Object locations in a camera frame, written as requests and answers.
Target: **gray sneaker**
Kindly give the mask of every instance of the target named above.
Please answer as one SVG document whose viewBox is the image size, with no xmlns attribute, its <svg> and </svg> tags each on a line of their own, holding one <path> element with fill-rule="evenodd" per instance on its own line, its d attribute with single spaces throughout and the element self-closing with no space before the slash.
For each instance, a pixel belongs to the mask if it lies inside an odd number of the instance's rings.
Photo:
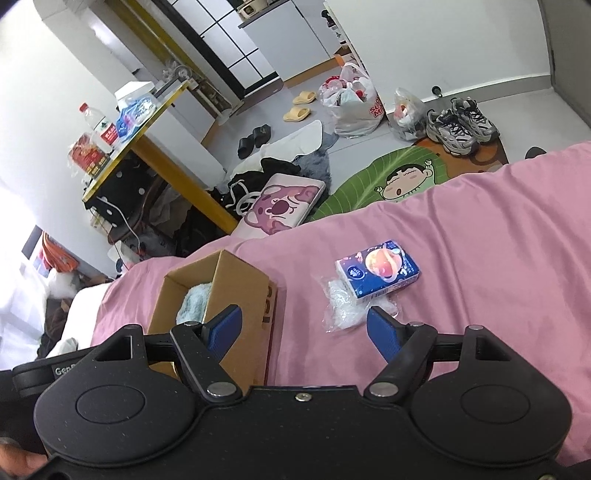
<svg viewBox="0 0 591 480">
<path fill-rule="evenodd" d="M 435 143 L 443 144 L 446 152 L 455 157 L 471 155 L 480 145 L 476 138 L 459 122 L 451 109 L 439 115 L 435 110 L 427 112 L 427 136 Z"/>
<path fill-rule="evenodd" d="M 482 115 L 478 104 L 470 97 L 452 98 L 452 111 L 478 143 L 489 143 L 500 137 L 499 131 L 487 117 Z"/>
</svg>

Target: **human hand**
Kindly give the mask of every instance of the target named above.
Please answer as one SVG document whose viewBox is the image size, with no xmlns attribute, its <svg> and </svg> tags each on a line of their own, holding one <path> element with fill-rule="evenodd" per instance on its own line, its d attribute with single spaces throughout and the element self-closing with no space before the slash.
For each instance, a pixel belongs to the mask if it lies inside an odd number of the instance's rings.
<svg viewBox="0 0 591 480">
<path fill-rule="evenodd" d="M 45 455 L 31 453 L 15 445 L 0 445 L 0 469 L 8 475 L 26 476 L 47 463 Z"/>
</svg>

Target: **tissue pack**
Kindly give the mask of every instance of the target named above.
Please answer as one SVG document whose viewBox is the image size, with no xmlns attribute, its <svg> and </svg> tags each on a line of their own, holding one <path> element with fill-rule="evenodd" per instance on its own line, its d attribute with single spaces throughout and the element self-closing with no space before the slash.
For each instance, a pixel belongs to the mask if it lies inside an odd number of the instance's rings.
<svg viewBox="0 0 591 480">
<path fill-rule="evenodd" d="M 418 265 L 394 241 L 336 262 L 337 272 L 357 299 L 370 300 L 414 282 Z"/>
</svg>

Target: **curtain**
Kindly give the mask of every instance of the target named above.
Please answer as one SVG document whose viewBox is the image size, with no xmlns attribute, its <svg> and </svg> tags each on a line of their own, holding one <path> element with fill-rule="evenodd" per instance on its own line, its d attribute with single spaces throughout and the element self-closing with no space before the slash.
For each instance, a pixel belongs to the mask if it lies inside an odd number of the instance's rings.
<svg viewBox="0 0 591 480">
<path fill-rule="evenodd" d="M 1 179 L 0 225 L 0 370 L 8 370 L 37 357 L 48 287 L 21 252 L 34 218 Z"/>
</svg>

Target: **bed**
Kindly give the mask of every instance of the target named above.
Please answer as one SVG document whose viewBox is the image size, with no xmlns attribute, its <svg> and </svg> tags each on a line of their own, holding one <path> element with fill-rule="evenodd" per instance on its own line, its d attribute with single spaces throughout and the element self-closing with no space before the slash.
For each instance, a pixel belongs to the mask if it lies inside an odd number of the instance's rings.
<svg viewBox="0 0 591 480">
<path fill-rule="evenodd" d="M 384 360 L 363 327 L 324 331 L 327 299 L 317 280 L 334 276 L 336 259 L 395 239 L 422 269 L 397 294 L 404 322 L 446 333 L 487 326 L 568 397 L 573 426 L 559 461 L 588 459 L 590 179 L 591 143 L 584 143 L 462 175 L 401 203 L 374 203 L 264 239 L 225 237 L 187 259 L 149 260 L 109 287 L 92 344 L 127 323 L 145 329 L 166 272 L 224 248 L 279 287 L 268 383 L 364 388 Z"/>
</svg>

